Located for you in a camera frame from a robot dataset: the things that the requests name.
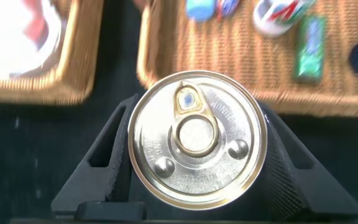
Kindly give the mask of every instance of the pull tab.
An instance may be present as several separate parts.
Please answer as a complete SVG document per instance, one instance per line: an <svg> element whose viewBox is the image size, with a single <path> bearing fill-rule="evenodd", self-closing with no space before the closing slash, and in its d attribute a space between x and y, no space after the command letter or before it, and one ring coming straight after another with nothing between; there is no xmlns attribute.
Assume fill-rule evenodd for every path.
<svg viewBox="0 0 358 224"><path fill-rule="evenodd" d="M172 134L175 144L183 153L192 157L202 157L209 154L218 143L218 124L201 88L194 83L182 81L175 91L173 102L175 120L172 124ZM180 130L186 122L192 119L202 119L212 127L212 138L208 146L188 149L183 145L180 139Z"/></svg>

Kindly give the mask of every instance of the wicker basket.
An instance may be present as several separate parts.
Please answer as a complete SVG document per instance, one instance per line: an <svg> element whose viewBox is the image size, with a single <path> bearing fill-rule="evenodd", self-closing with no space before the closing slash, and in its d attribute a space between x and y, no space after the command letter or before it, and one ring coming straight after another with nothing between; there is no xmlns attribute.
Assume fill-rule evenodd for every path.
<svg viewBox="0 0 358 224"><path fill-rule="evenodd" d="M347 62L358 43L358 1L317 0L309 12L328 18L323 81L291 79L296 52L294 27L268 39L255 30L258 0L241 1L236 13L218 21L190 21L185 1L148 1L142 15L138 78L146 88L169 74L211 70L226 74L279 113L358 117L358 74Z"/></svg>
<svg viewBox="0 0 358 224"><path fill-rule="evenodd" d="M67 29L60 61L42 75L0 80L0 102L71 105L91 92L104 0L55 1Z"/></svg>

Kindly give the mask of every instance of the can lid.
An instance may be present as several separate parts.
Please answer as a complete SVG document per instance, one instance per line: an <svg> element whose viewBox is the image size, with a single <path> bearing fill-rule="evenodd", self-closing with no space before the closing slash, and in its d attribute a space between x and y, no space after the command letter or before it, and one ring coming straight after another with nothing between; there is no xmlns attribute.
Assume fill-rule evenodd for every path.
<svg viewBox="0 0 358 224"><path fill-rule="evenodd" d="M264 163L267 128L255 98L207 71L170 75L138 102L128 127L132 165L159 199L189 210L242 195Z"/></svg>

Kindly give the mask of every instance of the gold rim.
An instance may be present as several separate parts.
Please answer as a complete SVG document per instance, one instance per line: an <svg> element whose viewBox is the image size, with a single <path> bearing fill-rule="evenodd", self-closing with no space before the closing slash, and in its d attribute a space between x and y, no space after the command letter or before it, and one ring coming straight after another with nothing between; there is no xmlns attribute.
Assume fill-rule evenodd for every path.
<svg viewBox="0 0 358 224"><path fill-rule="evenodd" d="M216 194L220 197L217 200L213 200L206 203L189 203L185 202L183 200L175 199L167 194L163 193L161 190L156 188L154 185L150 183L150 181L146 178L146 176L143 174L142 169L138 165L136 156L135 156L135 150L134 150L134 129L135 129L135 123L138 118L140 109L145 105L147 100L152 96L156 91L158 91L161 87L165 85L166 82L170 81L178 81L180 77L183 75L204 75L206 77L212 77L217 78L219 80L223 80L227 82L228 84L231 84L234 88L239 90L245 98L247 98L252 105L253 109L255 110L255 115L259 121L259 127L260 127L260 146L259 146L259 153L257 156L256 163L254 165L254 168L252 172L241 172L230 184L223 187L222 189L219 189L215 192L212 192L210 194ZM128 148L129 148L129 156L131 158L132 166L135 170L135 173L139 177L140 181L145 185L145 187L154 194L157 198L162 200L165 203L168 203L174 207L186 209L186 210L209 210L212 208L218 208L221 207L236 198L240 197L244 192L246 192L249 187L255 182L255 179L258 177L260 171L262 170L262 166L264 164L264 160L266 157L267 152L267 126L264 118L264 114L262 112L262 109L258 105L256 99L250 94L248 90L246 90L242 85L240 85L235 80L226 77L224 75L221 75L219 73L209 72L205 70L193 70L193 71L187 71L187 72L179 72L175 73L173 75L170 75L168 77L165 77L164 79L161 79L158 81L149 91L145 93L145 95L139 100L138 104L135 106L128 126Z"/></svg>

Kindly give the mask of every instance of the black stand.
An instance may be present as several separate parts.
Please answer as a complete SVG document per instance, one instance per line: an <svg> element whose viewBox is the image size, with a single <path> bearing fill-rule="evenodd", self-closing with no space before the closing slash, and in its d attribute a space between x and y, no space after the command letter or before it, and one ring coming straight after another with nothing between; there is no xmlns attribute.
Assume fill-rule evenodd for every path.
<svg viewBox="0 0 358 224"><path fill-rule="evenodd" d="M244 220L244 216L234 218L229 210L246 213L256 204L260 205L261 210L265 209L265 213L270 212L270 218L269 215L263 217L275 221L348 222L358 219L358 203L285 123L264 105L262 108L269 130L268 154L257 180L263 187L255 183L243 197L212 211L185 211L162 202L154 207L151 200L158 200L147 191L142 194L148 195L135 197L141 202L128 202L131 198L129 189L137 187L131 192L139 193L142 191L139 188L143 187L135 175L132 175L131 181L132 168L127 148L127 125L137 101L137 95L124 100L111 115L91 149L53 200L52 211L57 218L144 220L146 203L148 213L150 209L158 210L157 214L164 213L165 209L175 209L181 219L190 217L188 219L193 220ZM252 200L249 196L254 194L250 191L256 192L257 189L262 189L264 196ZM152 215L151 218L157 219L158 215Z"/></svg>

